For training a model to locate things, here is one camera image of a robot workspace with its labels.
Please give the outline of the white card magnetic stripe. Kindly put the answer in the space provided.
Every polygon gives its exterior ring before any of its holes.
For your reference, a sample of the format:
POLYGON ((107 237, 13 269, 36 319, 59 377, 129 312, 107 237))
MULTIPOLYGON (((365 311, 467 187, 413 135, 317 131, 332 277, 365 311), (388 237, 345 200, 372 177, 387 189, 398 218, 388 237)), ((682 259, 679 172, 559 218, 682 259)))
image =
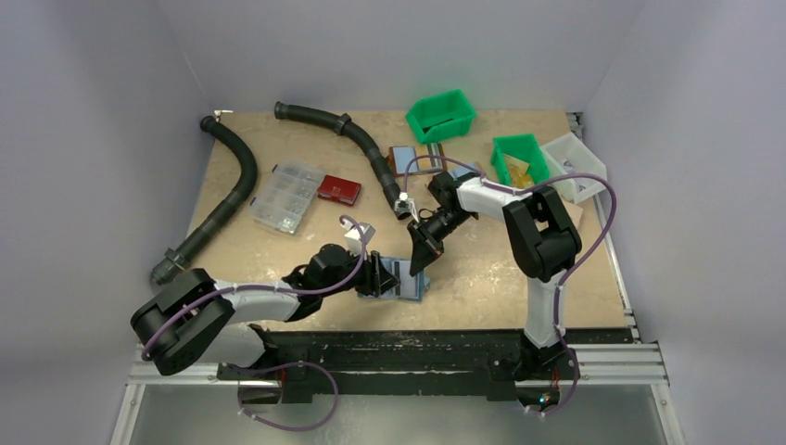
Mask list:
POLYGON ((407 260, 392 260, 388 267, 398 279, 399 285, 389 291, 394 299, 420 301, 423 299, 425 293, 425 276, 423 273, 418 273, 416 276, 410 276, 411 261, 407 260))

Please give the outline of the blue leather card holder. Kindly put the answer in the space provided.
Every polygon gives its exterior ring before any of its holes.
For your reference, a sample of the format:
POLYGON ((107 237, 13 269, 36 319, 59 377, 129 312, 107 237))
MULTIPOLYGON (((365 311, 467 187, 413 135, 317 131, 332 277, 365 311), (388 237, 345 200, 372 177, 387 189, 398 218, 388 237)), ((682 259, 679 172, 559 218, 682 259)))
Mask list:
POLYGON ((394 257, 382 257, 381 264, 386 271, 392 273, 399 280, 399 283, 382 293, 380 296, 366 295, 358 292, 358 298, 409 302, 421 302, 423 300, 425 293, 430 288, 430 278, 425 275, 424 271, 412 276, 409 274, 411 262, 409 260, 394 257))

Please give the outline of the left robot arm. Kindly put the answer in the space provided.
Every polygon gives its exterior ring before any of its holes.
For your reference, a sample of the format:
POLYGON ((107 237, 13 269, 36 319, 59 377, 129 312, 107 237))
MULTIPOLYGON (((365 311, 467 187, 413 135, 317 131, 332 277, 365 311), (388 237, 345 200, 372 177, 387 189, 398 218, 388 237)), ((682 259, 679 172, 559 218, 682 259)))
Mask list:
POLYGON ((143 347, 141 359, 161 375, 178 374, 208 352, 249 367, 267 347, 255 322, 299 321, 335 294, 354 290, 379 297, 398 283, 378 252, 327 244, 271 283, 220 282, 202 268, 182 273, 139 308, 130 325, 143 347))

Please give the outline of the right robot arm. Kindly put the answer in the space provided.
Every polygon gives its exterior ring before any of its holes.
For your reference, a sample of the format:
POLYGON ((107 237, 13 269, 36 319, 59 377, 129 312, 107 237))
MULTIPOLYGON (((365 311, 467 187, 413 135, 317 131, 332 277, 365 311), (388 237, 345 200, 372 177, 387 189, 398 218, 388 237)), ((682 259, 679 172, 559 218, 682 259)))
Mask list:
POLYGON ((444 240, 469 218, 485 215, 504 223, 513 259, 527 278, 527 315, 517 369, 532 374, 566 350, 562 295, 582 241, 567 210, 550 186, 532 192, 486 181, 476 173, 436 175, 427 189, 438 207, 416 217, 407 230, 412 240, 411 274, 444 252, 444 240))

